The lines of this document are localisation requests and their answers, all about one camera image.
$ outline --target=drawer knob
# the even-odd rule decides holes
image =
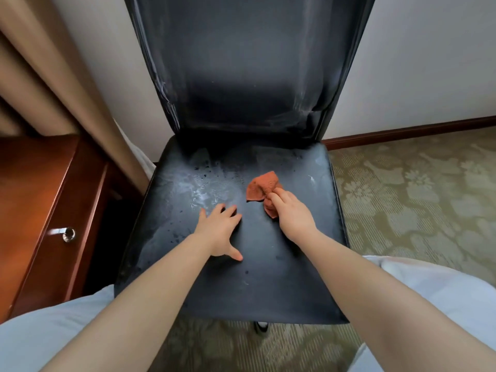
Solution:
[[[76,238],[76,231],[72,227],[54,228],[49,230],[47,233],[48,235],[62,234],[62,240],[66,243],[70,243]]]

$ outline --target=chair seat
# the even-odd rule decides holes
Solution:
[[[225,136],[174,136],[158,163],[128,243],[115,294],[195,230],[200,208],[235,204],[243,215],[231,242],[244,256],[211,257],[182,313],[195,317],[339,324],[339,310],[318,272],[261,202],[246,202],[248,183],[275,171],[305,203],[320,231],[347,245],[332,168],[321,143]]]

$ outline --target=wooden nightstand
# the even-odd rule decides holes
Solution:
[[[142,200],[82,137],[0,139],[0,323],[82,295],[111,197]]]

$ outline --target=cleaning rag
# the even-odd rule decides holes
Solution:
[[[248,188],[246,188],[246,200],[264,200],[263,208],[265,209],[265,212],[269,214],[270,218],[277,218],[278,214],[276,207],[272,201],[267,198],[267,194],[272,192],[275,188],[282,188],[282,185],[274,171],[255,177],[251,183],[248,184]]]

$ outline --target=brown curtain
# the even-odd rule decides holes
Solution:
[[[128,148],[51,0],[0,0],[0,97],[41,135],[88,132],[142,192]],[[23,133],[0,102],[0,135]]]

